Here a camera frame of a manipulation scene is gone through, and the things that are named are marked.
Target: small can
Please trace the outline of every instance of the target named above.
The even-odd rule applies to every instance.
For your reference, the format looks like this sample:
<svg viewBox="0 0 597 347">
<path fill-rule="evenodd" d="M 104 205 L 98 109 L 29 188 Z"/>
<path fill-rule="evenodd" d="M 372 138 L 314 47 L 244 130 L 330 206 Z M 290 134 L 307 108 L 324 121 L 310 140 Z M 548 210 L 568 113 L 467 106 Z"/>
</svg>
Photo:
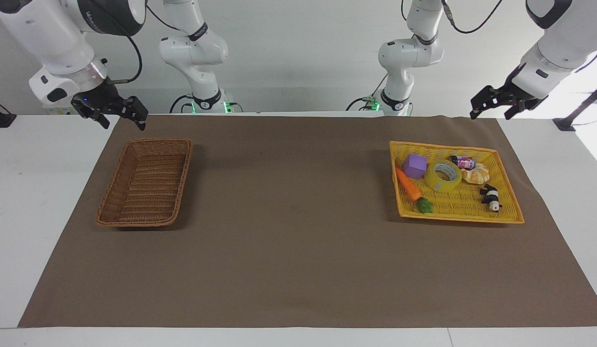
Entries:
<svg viewBox="0 0 597 347">
<path fill-rule="evenodd" d="M 470 157 L 450 156 L 449 159 L 460 169 L 472 170 L 476 166 L 476 161 Z"/>
</svg>

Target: yellow plastic basket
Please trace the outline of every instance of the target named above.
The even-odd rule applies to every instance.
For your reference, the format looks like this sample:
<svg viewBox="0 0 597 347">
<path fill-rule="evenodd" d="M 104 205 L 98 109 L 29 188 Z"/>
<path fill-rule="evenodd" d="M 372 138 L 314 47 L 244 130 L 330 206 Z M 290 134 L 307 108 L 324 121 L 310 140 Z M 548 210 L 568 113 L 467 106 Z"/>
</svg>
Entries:
<svg viewBox="0 0 597 347">
<path fill-rule="evenodd" d="M 427 143 L 399 142 L 389 143 L 391 150 L 391 167 L 393 169 L 393 184 L 395 185 L 395 196 L 397 197 L 397 210 L 399 215 L 408 218 L 457 220 L 462 222 L 484 222 L 523 224 L 524 217 L 515 198 L 511 183 L 506 176 L 502 160 L 498 151 L 488 148 L 476 147 L 450 147 L 430 145 Z M 488 205 L 481 204 L 482 196 L 479 190 L 482 186 L 471 185 L 464 180 L 450 193 L 433 191 L 426 184 L 425 180 L 414 180 L 412 182 L 422 192 L 422 195 L 434 205 L 433 213 L 422 214 L 418 212 L 416 203 L 409 199 L 397 181 L 395 166 L 401 168 L 405 158 L 411 154 L 419 154 L 427 158 L 428 162 L 438 159 L 446 159 L 448 156 L 472 157 L 489 168 L 490 180 L 488 184 L 498 190 L 501 210 L 498 213 L 491 212 Z"/>
</svg>

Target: packing tape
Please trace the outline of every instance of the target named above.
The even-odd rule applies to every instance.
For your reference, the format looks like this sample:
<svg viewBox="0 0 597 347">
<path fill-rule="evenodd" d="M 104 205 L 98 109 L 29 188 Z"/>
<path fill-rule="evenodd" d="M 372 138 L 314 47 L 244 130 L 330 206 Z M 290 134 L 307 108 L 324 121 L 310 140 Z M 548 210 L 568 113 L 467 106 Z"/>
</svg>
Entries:
<svg viewBox="0 0 597 347">
<path fill-rule="evenodd" d="M 436 172 L 442 172 L 448 180 L 441 179 Z M 448 160 L 434 160 L 425 173 L 425 182 L 435 191 L 449 193 L 461 182 L 461 170 Z"/>
</svg>

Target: purple cube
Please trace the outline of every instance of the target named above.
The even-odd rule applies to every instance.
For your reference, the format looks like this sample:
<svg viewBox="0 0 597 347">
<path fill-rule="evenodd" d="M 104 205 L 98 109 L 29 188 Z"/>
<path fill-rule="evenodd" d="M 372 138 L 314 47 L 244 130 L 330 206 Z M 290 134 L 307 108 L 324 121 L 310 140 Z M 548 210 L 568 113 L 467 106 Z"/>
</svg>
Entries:
<svg viewBox="0 0 597 347">
<path fill-rule="evenodd" d="M 402 169 L 404 169 L 406 176 L 418 180 L 422 178 L 425 171 L 427 171 L 427 158 L 412 153 L 404 161 Z"/>
</svg>

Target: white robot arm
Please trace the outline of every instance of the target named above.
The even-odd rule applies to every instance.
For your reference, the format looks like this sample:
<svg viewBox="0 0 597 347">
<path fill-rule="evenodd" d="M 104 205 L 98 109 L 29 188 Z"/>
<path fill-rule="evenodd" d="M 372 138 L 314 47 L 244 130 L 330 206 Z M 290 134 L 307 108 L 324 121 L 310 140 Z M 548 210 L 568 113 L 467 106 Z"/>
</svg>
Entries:
<svg viewBox="0 0 597 347">
<path fill-rule="evenodd" d="M 405 112 L 414 86 L 410 68 L 430 66 L 442 59 L 438 24 L 443 12 L 440 0 L 413 0 L 408 15 L 408 29 L 413 37 L 380 47 L 378 61 L 386 69 L 387 81 L 384 89 L 376 91 L 375 98 L 385 115 Z"/>
<path fill-rule="evenodd" d="M 162 39 L 162 59 L 188 79 L 197 112 L 225 112 L 225 92 L 217 85 L 215 74 L 203 67 L 226 61 L 228 45 L 208 28 L 197 0 L 163 0 L 163 4 L 170 24 L 185 35 Z"/>
<path fill-rule="evenodd" d="M 84 118 L 104 128 L 104 114 L 118 114 L 144 130 L 148 110 L 137 97 L 120 97 L 102 62 L 81 31 L 133 35 L 144 23 L 144 3 L 122 0 L 112 18 L 104 6 L 90 0 L 0 0 L 0 19 L 14 37 L 42 64 L 29 85 L 49 105 L 73 97 L 72 105 Z"/>
<path fill-rule="evenodd" d="M 597 51 L 597 1 L 526 0 L 526 10 L 545 34 L 521 57 L 503 86 L 486 86 L 471 99 L 472 119 L 503 105 L 512 106 L 506 119 L 534 109 Z"/>
</svg>

